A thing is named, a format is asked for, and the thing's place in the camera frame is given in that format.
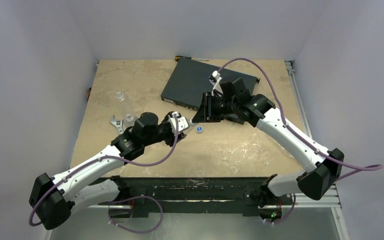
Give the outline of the clear plastic bottle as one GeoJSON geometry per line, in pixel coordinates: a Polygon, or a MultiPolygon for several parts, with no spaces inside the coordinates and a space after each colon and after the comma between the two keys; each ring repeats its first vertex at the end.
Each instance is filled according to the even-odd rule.
{"type": "Polygon", "coordinates": [[[138,116],[134,113],[127,113],[123,118],[123,128],[127,129],[129,127],[133,127],[135,121],[138,119],[138,116]]]}
{"type": "Polygon", "coordinates": [[[131,103],[129,97],[126,93],[122,91],[115,92],[116,106],[119,109],[119,112],[123,118],[126,116],[133,116],[133,104],[131,103]]]}
{"type": "Polygon", "coordinates": [[[196,125],[191,126],[191,125],[189,124],[189,120],[188,120],[187,126],[184,126],[184,127],[182,128],[182,130],[179,132],[179,138],[180,138],[180,139],[184,139],[184,138],[186,138],[187,135],[188,135],[191,131],[193,131],[193,130],[195,129],[195,126],[196,126],[196,125]]]}

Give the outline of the blue white bottle cap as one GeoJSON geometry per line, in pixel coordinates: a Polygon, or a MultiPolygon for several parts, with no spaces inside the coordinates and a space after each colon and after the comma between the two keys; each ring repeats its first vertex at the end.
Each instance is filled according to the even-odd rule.
{"type": "Polygon", "coordinates": [[[198,127],[196,128],[196,132],[197,132],[197,133],[202,133],[202,132],[203,132],[203,128],[202,128],[201,126],[198,126],[198,127]]]}
{"type": "Polygon", "coordinates": [[[190,120],[189,120],[189,124],[190,124],[191,126],[195,126],[197,123],[196,123],[196,122],[193,122],[193,120],[190,119],[190,120]]]}

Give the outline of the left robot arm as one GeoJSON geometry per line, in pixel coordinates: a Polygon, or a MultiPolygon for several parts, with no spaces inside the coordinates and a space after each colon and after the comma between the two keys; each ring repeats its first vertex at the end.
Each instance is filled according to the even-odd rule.
{"type": "Polygon", "coordinates": [[[37,176],[28,199],[32,207],[28,224],[31,227],[43,225],[46,230],[52,230],[83,208],[112,201],[118,205],[126,203],[128,189],[112,178],[98,186],[92,186],[92,183],[127,164],[138,167],[161,164],[172,155],[190,128],[190,121],[177,111],[169,112],[162,122],[152,112],[142,113],[132,126],[88,160],[53,176],[47,173],[37,176]],[[147,146],[160,142],[171,148],[165,157],[150,164],[135,161],[147,146]]]}

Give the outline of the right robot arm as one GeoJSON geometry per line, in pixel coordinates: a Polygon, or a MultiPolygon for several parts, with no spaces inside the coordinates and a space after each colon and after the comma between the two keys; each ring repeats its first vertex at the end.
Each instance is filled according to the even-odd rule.
{"type": "Polygon", "coordinates": [[[219,123],[224,115],[240,120],[268,134],[301,165],[302,171],[290,175],[274,174],[263,184],[260,196],[268,204],[286,194],[303,193],[320,200],[341,174],[341,166],[329,158],[344,161],[338,148],[333,150],[315,142],[282,115],[280,107],[262,94],[251,95],[241,77],[220,85],[222,96],[202,95],[192,123],[219,123]]]}

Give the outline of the black flat electronics box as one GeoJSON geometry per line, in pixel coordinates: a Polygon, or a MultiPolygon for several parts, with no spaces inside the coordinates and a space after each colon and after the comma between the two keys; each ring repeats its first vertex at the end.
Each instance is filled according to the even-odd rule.
{"type": "Polygon", "coordinates": [[[177,66],[160,95],[161,99],[196,110],[197,113],[203,94],[211,93],[213,85],[209,77],[214,71],[218,71],[222,77],[221,97],[231,100],[233,114],[242,120],[242,125],[249,122],[251,117],[244,105],[252,97],[254,87],[260,80],[256,76],[238,71],[182,58],[177,61],[177,66]]]}

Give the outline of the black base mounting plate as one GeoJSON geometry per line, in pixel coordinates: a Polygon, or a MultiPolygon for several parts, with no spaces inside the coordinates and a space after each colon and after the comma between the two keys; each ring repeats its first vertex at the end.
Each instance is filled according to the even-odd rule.
{"type": "Polygon", "coordinates": [[[292,205],[291,194],[271,196],[266,177],[120,177],[110,200],[114,218],[147,218],[150,214],[241,214],[279,219],[292,205]]]}

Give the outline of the red handled adjustable wrench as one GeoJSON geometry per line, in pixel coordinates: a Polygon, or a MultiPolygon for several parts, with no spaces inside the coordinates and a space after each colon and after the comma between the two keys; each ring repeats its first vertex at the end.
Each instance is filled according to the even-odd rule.
{"type": "Polygon", "coordinates": [[[123,129],[123,120],[118,120],[115,118],[115,115],[113,114],[110,119],[109,119],[109,122],[117,129],[117,132],[119,135],[123,134],[124,133],[124,129],[123,129]]]}

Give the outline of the aluminium frame rail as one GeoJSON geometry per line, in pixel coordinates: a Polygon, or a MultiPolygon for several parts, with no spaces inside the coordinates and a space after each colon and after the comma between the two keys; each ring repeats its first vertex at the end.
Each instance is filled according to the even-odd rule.
{"type": "Polygon", "coordinates": [[[334,184],[320,200],[313,200],[303,193],[295,195],[295,208],[341,208],[337,186],[334,184]]]}

